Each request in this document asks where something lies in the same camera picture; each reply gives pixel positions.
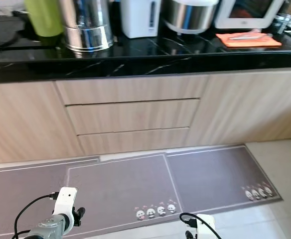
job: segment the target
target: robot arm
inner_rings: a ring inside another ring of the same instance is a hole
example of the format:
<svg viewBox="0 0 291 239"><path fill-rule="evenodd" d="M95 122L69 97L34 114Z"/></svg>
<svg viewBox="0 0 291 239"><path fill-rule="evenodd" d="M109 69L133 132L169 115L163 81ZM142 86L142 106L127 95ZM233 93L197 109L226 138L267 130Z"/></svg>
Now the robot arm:
<svg viewBox="0 0 291 239"><path fill-rule="evenodd" d="M25 239L61 239L74 226L79 227L85 209L75 211L73 207L77 191L76 188L61 188L51 217L31 229Z"/></svg>

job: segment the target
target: green bottle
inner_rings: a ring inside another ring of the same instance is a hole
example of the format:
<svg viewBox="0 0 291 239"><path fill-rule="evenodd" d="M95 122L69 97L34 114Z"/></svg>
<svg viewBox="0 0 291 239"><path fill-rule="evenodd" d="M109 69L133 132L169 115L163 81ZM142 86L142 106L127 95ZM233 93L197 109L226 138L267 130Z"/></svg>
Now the green bottle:
<svg viewBox="0 0 291 239"><path fill-rule="evenodd" d="M58 0L25 0L30 21L39 36L57 36L63 32Z"/></svg>

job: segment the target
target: orange cloth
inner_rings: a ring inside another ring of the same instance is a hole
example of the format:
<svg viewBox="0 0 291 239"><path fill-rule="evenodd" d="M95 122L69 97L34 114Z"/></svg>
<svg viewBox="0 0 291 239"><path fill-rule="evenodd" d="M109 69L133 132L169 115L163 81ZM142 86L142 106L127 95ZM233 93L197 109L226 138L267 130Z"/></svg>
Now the orange cloth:
<svg viewBox="0 0 291 239"><path fill-rule="evenodd" d="M216 34L218 38L228 47L254 47L254 46L281 46L282 44L275 41L265 33L246 32L246 33L232 33L232 34ZM232 40L232 37L255 37L257 39L237 39Z"/></svg>

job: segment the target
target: white appliance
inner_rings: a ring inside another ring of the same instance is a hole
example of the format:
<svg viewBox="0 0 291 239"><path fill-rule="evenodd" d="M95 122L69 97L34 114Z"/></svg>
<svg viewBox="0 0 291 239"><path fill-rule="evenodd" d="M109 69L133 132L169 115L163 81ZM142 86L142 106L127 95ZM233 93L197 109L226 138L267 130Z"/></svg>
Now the white appliance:
<svg viewBox="0 0 291 239"><path fill-rule="evenodd" d="M213 20L219 0L164 0L162 6L165 24L182 34L206 31Z"/></svg>
<svg viewBox="0 0 291 239"><path fill-rule="evenodd" d="M121 0L122 30L128 38L157 36L161 0Z"/></svg>
<svg viewBox="0 0 291 239"><path fill-rule="evenodd" d="M220 29L267 28L284 0L222 0L215 18Z"/></svg>

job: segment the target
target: microwave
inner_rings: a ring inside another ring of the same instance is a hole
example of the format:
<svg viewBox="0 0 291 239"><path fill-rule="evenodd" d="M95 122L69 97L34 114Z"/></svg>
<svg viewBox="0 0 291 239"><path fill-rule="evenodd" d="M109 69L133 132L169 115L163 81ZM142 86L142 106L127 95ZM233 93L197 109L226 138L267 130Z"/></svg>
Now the microwave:
<svg viewBox="0 0 291 239"><path fill-rule="evenodd" d="M222 0L215 16L219 29L267 28L285 0Z"/></svg>

